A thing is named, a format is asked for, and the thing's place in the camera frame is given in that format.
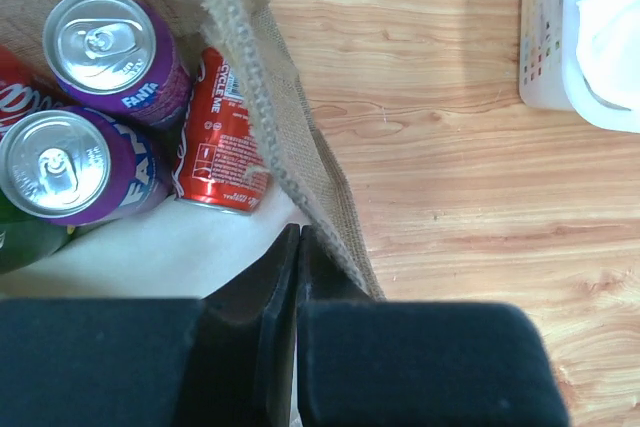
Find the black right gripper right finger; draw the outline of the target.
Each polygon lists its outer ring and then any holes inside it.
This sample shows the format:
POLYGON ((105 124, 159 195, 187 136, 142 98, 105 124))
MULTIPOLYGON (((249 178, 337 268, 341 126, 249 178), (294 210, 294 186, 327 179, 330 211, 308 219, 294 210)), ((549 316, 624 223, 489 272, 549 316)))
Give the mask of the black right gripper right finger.
POLYGON ((566 426, 525 313, 365 294, 311 227, 298 257, 298 409, 306 426, 566 426))

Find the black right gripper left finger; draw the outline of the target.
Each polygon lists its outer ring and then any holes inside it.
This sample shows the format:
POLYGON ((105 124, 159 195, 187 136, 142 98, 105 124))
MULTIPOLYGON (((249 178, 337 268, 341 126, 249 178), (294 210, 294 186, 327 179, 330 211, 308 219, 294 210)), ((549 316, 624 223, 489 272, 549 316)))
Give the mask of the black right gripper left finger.
POLYGON ((299 229, 203 299, 1 305, 5 426, 285 426, 299 229))

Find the burlap canvas tote bag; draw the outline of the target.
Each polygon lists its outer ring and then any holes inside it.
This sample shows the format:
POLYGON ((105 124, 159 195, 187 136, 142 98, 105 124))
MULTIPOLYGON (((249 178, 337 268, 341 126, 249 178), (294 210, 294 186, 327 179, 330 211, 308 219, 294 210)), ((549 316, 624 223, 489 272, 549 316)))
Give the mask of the burlap canvas tote bag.
MULTIPOLYGON (((40 71, 43 26, 59 1, 1 0, 2 44, 40 71)), ((209 45, 239 75, 268 192, 249 216, 166 199, 148 213, 82 228, 67 247, 4 278, 2 295, 205 297, 297 223, 312 227, 363 292, 381 298, 351 190, 314 123, 269 0, 141 1, 167 20, 189 72, 209 45)))

